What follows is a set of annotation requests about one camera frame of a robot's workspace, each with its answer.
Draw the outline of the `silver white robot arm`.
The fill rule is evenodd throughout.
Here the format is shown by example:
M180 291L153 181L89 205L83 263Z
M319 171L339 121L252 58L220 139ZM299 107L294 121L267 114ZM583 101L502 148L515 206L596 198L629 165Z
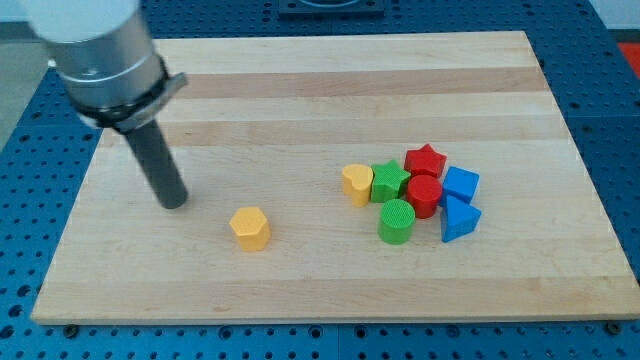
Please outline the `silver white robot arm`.
M140 2L23 0L20 5L80 119L123 135L160 205L182 206L188 191L156 116L187 77L169 73Z

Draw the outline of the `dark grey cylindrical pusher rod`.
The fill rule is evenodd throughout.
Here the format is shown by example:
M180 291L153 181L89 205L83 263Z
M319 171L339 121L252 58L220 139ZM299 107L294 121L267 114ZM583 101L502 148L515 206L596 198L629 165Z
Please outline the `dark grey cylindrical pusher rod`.
M125 139L159 204L165 209L181 207L188 191L157 121L127 133Z

